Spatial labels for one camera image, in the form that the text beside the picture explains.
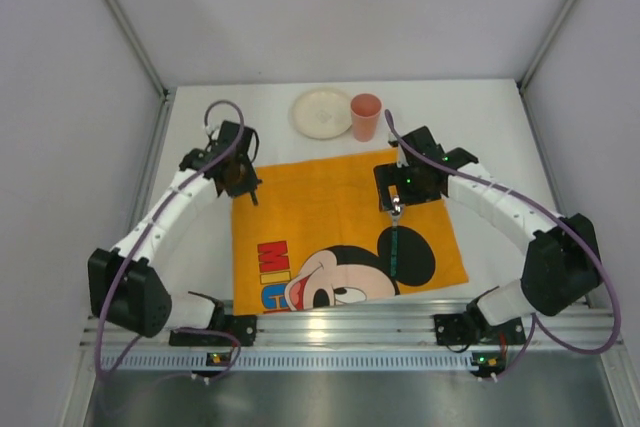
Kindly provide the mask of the fork with teal handle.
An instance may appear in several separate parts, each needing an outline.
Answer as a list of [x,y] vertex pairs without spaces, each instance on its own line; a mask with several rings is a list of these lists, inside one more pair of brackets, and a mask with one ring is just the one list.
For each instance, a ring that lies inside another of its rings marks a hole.
[[254,189],[250,192],[250,197],[251,197],[251,201],[252,204],[254,206],[258,206],[259,205],[259,201],[258,201],[258,197],[257,197],[257,193],[256,193],[257,189]]

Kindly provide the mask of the spoon with teal handle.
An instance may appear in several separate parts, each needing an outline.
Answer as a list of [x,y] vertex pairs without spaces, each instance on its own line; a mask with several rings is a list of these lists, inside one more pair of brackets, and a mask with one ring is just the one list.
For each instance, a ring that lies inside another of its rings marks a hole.
[[394,195],[391,198],[391,204],[392,208],[389,211],[391,218],[390,276],[395,279],[398,265],[398,228],[404,213],[404,204],[401,202],[399,195]]

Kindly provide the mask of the orange cartoon print cloth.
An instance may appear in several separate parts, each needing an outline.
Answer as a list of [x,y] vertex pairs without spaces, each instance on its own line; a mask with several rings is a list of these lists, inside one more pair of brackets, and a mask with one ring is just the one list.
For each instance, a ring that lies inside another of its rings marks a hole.
[[468,282],[443,201],[407,208],[390,276],[391,218],[373,169],[391,149],[260,167],[258,206],[232,204],[233,311],[345,306]]

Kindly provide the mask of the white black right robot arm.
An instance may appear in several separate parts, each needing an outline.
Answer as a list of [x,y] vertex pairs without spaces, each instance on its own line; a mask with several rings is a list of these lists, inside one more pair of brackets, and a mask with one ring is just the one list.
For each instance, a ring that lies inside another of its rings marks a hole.
[[474,211],[523,254],[519,278],[467,306],[478,330],[515,318],[555,316],[603,282],[595,229],[582,214],[564,217],[499,182],[463,148],[444,151],[427,127],[392,131],[394,162],[374,170],[382,210],[446,197]]

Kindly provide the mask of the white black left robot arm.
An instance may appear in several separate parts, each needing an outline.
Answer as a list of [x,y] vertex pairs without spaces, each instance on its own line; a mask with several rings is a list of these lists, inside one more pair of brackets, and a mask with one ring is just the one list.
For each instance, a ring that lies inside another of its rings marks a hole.
[[185,268],[172,272],[167,261],[221,195],[256,195],[260,181],[252,162],[258,146],[254,129],[225,121],[211,131],[206,147],[183,157],[168,188],[132,231],[89,257],[94,316],[146,338],[165,329],[212,327],[221,302],[185,287]]

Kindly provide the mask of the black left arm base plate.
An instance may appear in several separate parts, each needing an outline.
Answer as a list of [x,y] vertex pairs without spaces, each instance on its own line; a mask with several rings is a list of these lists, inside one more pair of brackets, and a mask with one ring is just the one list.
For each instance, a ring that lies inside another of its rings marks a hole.
[[225,315],[216,329],[181,327],[170,332],[172,347],[251,347],[257,334],[255,315]]

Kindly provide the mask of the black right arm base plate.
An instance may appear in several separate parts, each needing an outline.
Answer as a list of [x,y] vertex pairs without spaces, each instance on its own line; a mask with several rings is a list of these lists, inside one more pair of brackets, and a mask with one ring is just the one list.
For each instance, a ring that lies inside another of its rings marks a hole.
[[436,344],[442,347],[523,345],[526,340],[520,318],[498,326],[478,324],[464,313],[436,314],[433,316]]

